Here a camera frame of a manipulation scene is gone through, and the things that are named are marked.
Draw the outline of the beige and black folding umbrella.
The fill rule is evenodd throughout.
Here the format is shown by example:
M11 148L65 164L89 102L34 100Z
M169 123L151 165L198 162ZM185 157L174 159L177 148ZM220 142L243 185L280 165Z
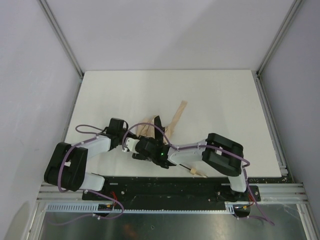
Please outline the beige and black folding umbrella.
M185 110L186 106L187 106L188 102L185 100L182 100L179 107L177 108L170 124L168 124L167 126L164 127L164 133L165 135L170 138L175 130L175 127L177 125L177 123L179 122L183 111ZM156 115L153 115L152 117L145 117L141 122L142 123L149 123L149 124L156 124ZM144 137L155 137L155 133L154 133L155 128L153 126L150 125L139 125L136 127L136 134L138 136L144 136ZM198 171L196 168L194 167L189 167L186 165L181 164L181 167L189 170L189 173L193 176L200 176L202 178L207 178L208 176L200 171Z

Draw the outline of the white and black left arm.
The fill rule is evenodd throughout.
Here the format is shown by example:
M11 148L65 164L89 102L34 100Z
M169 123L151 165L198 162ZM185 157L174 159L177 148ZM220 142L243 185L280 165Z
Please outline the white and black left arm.
M61 192L101 191L105 178L86 172L88 159L120 146L128 128L125 120L111 118L109 125L98 129L90 139L75 144L58 143L45 170L44 182L57 186Z

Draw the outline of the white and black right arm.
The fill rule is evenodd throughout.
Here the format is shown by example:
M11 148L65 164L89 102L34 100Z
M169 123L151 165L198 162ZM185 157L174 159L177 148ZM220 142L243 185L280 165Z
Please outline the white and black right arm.
M204 162L229 180L232 191L247 190L245 168L250 162L244 159L244 147L217 133L196 143L174 145L169 141L159 116L155 123L140 122L127 130L123 145L132 152L132 157L151 161L164 169Z

